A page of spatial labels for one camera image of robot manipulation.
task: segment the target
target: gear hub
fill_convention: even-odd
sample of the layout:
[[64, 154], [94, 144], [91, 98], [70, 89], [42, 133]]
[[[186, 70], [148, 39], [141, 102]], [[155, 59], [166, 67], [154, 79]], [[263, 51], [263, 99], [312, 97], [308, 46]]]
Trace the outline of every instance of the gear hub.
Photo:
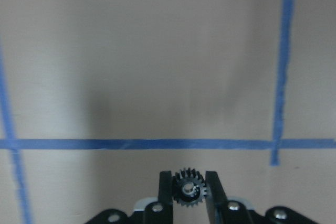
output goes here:
[[206, 196], [203, 176], [195, 169], [183, 169], [173, 177], [174, 200], [182, 206], [194, 206]]

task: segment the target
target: horizontal blue tape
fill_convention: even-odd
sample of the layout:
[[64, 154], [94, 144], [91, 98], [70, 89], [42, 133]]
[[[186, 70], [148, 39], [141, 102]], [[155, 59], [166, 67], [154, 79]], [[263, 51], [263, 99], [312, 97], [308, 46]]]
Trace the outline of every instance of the horizontal blue tape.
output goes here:
[[7, 149], [7, 143], [5, 140], [0, 140], [0, 149]]
[[263, 140], [218, 140], [218, 139], [25, 139], [20, 140], [21, 149], [39, 150], [150, 150], [150, 149], [243, 149], [266, 150], [270, 141]]
[[[230, 139], [19, 139], [24, 150], [151, 150], [151, 149], [213, 149], [213, 150], [268, 150], [273, 143], [267, 140]], [[6, 149], [0, 140], [0, 149]], [[283, 139], [280, 149], [336, 148], [331, 138]]]

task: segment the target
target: silver screw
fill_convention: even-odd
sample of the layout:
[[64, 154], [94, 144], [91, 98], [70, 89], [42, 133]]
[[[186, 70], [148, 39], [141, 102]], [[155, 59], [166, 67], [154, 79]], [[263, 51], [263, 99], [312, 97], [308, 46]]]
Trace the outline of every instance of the silver screw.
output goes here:
[[285, 211], [278, 209], [278, 210], [274, 211], [274, 217], [279, 219], [279, 220], [285, 220], [285, 219], [287, 219], [287, 214], [286, 214]]
[[182, 192], [185, 195], [191, 195], [194, 192], [194, 183], [193, 182], [187, 182], [182, 187]]
[[161, 212], [163, 210], [163, 206], [161, 203], [156, 203], [152, 206], [153, 212]]
[[109, 216], [109, 218], [107, 219], [109, 222], [116, 222], [118, 220], [120, 220], [120, 216], [117, 214], [112, 214]]
[[237, 202], [235, 202], [235, 201], [230, 201], [227, 206], [232, 211], [238, 211], [240, 209], [239, 204]]

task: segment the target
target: gear teeth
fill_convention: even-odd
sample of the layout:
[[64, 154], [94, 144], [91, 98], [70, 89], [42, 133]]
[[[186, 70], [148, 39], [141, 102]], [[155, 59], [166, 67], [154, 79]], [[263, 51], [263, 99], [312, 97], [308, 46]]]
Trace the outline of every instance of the gear teeth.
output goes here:
[[175, 201], [177, 201], [178, 204], [181, 204], [182, 206], [198, 206], [198, 203], [203, 202], [203, 199], [207, 195], [206, 183], [204, 181], [204, 178], [198, 171], [196, 171], [195, 169], [191, 169], [190, 167], [188, 169], [180, 169], [179, 172], [175, 173], [174, 183], [176, 183], [176, 187], [178, 188], [178, 190], [182, 190], [182, 186], [184, 185], [184, 183], [187, 182], [194, 183], [194, 186], [198, 188], [197, 190], [199, 190], [199, 196], [197, 196], [197, 198], [194, 198], [193, 201], [185, 201], [180, 198], [179, 194], [174, 194], [173, 198]]

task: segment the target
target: white wall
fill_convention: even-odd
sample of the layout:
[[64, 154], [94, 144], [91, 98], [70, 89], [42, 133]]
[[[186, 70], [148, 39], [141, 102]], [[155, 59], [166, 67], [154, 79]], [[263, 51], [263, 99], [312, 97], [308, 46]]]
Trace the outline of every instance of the white wall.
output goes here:
[[[270, 140], [280, 14], [281, 0], [0, 0], [18, 137]], [[295, 2], [286, 138], [336, 137], [335, 16], [334, 0]], [[13, 207], [0, 207], [0, 220], [19, 223], [7, 155], [0, 198]], [[156, 195], [159, 171], [185, 166], [218, 171], [229, 195], [262, 214], [287, 205], [331, 223], [335, 151], [280, 158], [270, 167], [268, 151], [23, 151], [36, 224], [130, 213]], [[175, 217], [207, 222], [204, 206]]]

